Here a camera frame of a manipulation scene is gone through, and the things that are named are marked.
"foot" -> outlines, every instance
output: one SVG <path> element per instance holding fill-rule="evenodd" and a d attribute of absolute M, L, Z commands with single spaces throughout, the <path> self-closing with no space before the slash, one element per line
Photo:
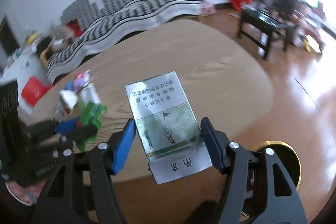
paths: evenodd
<path fill-rule="evenodd" d="M 325 43 L 320 44 L 320 52 L 321 53 L 323 53 L 325 46 L 326 46 Z"/>

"illustration of a figure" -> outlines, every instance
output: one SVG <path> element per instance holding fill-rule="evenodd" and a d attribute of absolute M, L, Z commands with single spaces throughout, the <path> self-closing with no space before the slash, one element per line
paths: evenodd
<path fill-rule="evenodd" d="M 166 122 L 166 116 L 168 115 L 169 113 L 168 112 L 162 112 L 162 116 L 163 116 L 163 120 L 165 121 L 165 124 L 163 125 L 163 123 L 160 122 L 161 126 L 162 126 L 162 129 L 165 133 L 165 136 L 166 138 L 171 142 L 171 143 L 176 143 L 172 137 L 172 132 L 171 132 L 171 129 L 169 127 L 169 125 L 167 125 L 167 122 Z"/>

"baseboard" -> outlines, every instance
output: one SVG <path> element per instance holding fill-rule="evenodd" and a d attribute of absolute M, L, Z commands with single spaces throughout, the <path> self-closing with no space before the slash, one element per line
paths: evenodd
<path fill-rule="evenodd" d="M 233 9 L 233 6 L 230 2 L 228 2 L 228 3 L 218 3 L 218 4 L 215 4 L 215 8 L 216 8 L 216 10 Z"/>

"green toy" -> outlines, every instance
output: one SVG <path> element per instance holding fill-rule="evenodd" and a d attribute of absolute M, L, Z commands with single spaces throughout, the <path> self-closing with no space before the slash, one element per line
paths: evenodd
<path fill-rule="evenodd" d="M 98 131 L 100 130 L 101 123 L 99 121 L 99 117 L 102 113 L 107 112 L 107 106 L 102 104 L 95 104 L 93 102 L 89 102 L 84 109 L 82 115 L 79 118 L 79 122 L 83 126 L 87 126 L 88 124 L 93 124 L 96 126 Z M 77 147 L 81 152 L 86 151 L 86 143 L 89 141 L 95 141 L 97 139 L 97 134 L 88 138 L 82 143 L 77 143 Z"/>

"dark doorway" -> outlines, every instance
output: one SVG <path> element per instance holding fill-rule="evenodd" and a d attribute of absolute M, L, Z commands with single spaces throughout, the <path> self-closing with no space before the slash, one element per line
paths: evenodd
<path fill-rule="evenodd" d="M 6 17 L 2 20 L 0 25 L 0 43 L 7 55 L 11 55 L 17 48 L 19 48 Z"/>

